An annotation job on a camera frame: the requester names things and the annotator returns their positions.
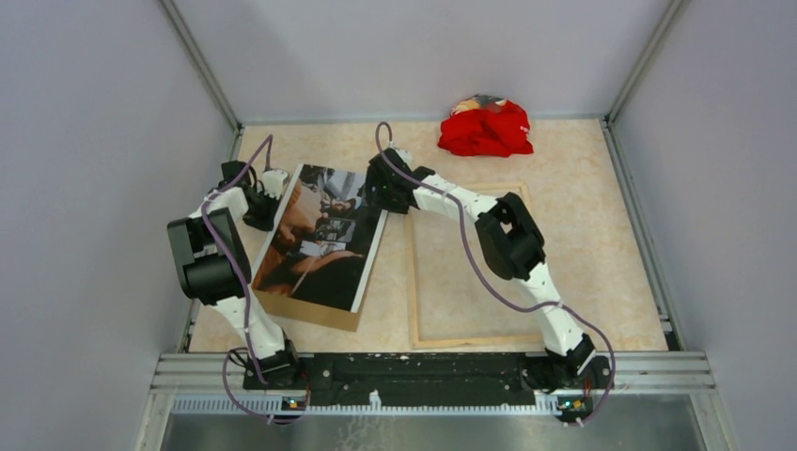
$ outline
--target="red cloth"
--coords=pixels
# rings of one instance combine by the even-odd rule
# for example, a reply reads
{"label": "red cloth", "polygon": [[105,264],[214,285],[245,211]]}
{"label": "red cloth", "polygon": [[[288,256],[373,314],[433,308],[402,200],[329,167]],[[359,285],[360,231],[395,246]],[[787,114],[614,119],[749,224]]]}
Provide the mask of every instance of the red cloth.
{"label": "red cloth", "polygon": [[496,155],[534,152],[528,142],[528,116],[518,104],[507,101],[499,111],[478,108],[463,111],[440,124],[437,146],[454,155]]}

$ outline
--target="photo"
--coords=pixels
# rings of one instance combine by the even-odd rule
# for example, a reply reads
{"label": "photo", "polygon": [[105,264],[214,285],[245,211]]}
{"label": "photo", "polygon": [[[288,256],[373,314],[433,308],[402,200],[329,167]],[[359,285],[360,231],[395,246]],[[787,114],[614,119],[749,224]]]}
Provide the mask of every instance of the photo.
{"label": "photo", "polygon": [[252,288],[357,312],[386,212],[361,196],[365,174],[300,165]]}

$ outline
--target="crumpled fabric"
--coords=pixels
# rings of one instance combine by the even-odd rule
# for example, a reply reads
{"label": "crumpled fabric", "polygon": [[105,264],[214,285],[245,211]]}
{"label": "crumpled fabric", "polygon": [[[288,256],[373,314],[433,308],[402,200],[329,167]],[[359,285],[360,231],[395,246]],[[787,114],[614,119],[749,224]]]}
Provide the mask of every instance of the crumpled fabric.
{"label": "crumpled fabric", "polygon": [[463,157],[530,154],[529,130],[528,115],[517,103],[476,95],[452,108],[440,124],[437,146]]}

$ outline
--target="beige floor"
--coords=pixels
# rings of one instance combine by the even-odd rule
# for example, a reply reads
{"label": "beige floor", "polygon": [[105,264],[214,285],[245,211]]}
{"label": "beige floor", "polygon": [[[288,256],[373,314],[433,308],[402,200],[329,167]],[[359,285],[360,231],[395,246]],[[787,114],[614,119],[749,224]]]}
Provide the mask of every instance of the beige floor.
{"label": "beige floor", "polygon": [[[534,121],[530,139],[535,153],[508,159],[462,158],[440,150],[436,146],[437,122],[392,125],[395,144],[410,150],[415,164],[431,167],[446,179],[458,184],[525,183],[532,197],[529,208],[545,235],[548,264],[565,302],[601,327],[616,350],[666,350],[648,279],[597,120]],[[273,133],[275,167],[292,170],[297,163],[312,163],[364,172],[367,161],[376,152],[374,126],[368,123],[247,127],[240,158],[248,159],[263,138]],[[264,158],[258,159],[255,167],[262,170],[263,166]],[[404,227],[404,217],[389,215],[356,333],[293,319],[276,319],[298,351],[412,351]],[[239,232],[250,260],[254,260],[265,240],[265,232],[243,224],[239,225]],[[440,258],[457,262],[464,256],[456,249]],[[442,291],[420,294],[422,298],[446,296]],[[440,308],[450,309],[457,302],[454,295],[450,296],[450,302],[438,299]],[[495,302],[494,308],[505,307]],[[442,324],[448,330],[490,329],[490,321],[495,321],[489,315],[437,317],[440,321],[449,318],[453,324]],[[534,318],[529,317],[528,321],[529,330],[535,332],[538,327]],[[605,349],[600,338],[592,336],[596,346]],[[223,351],[241,344],[221,316],[209,308],[200,309],[191,351]],[[539,342],[533,342],[447,350],[541,349]]]}

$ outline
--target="grey wall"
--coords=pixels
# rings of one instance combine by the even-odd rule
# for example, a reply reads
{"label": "grey wall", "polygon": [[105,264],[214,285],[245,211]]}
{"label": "grey wall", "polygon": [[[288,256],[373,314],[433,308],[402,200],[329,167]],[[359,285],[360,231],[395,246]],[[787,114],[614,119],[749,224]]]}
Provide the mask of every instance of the grey wall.
{"label": "grey wall", "polygon": [[682,334],[751,450],[797,442],[795,23],[793,0],[692,2],[618,124]]}
{"label": "grey wall", "polygon": [[0,5],[0,448],[130,449],[231,131],[156,2]]}
{"label": "grey wall", "polygon": [[244,122],[606,113],[668,0],[178,0]]}

